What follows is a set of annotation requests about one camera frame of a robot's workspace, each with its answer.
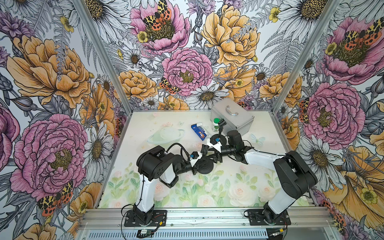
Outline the black round stand base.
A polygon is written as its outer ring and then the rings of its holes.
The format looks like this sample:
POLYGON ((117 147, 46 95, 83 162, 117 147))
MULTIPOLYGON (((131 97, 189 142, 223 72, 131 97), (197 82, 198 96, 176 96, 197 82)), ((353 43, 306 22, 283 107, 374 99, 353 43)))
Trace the black round stand base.
POLYGON ((211 138, 210 138, 210 143, 212 145, 215 145, 217 143, 221 143, 223 146, 227 144, 227 139, 225 136, 221 135, 219 136, 219 134, 215 134, 213 135, 211 138))

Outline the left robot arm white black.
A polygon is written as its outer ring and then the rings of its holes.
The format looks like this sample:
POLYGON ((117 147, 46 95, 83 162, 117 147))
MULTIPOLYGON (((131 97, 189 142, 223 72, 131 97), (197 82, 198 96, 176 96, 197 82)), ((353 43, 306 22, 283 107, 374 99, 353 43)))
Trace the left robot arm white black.
POLYGON ((156 146, 137 160, 140 174, 139 198, 133 205, 133 221, 147 226, 154 220, 155 188, 161 182, 172 188, 179 180, 179 175, 186 172, 196 174, 198 162, 205 156, 201 152, 189 153, 180 143, 174 143, 167 149, 156 146))

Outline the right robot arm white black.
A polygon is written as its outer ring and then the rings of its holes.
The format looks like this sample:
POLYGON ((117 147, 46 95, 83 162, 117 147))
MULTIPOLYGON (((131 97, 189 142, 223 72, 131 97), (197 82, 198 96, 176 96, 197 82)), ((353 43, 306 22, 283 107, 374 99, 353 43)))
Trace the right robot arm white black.
POLYGON ((318 183, 315 173, 296 151, 272 154, 256 150, 247 146, 236 130, 229 131, 224 139, 222 141, 221 135, 216 134, 207 140, 209 151, 215 152, 211 156, 213 161, 220 162, 223 157, 231 157, 237 162, 276 172, 281 190, 265 203, 260 214, 251 214, 267 225, 277 224, 278 220, 285 217, 287 209, 318 183))

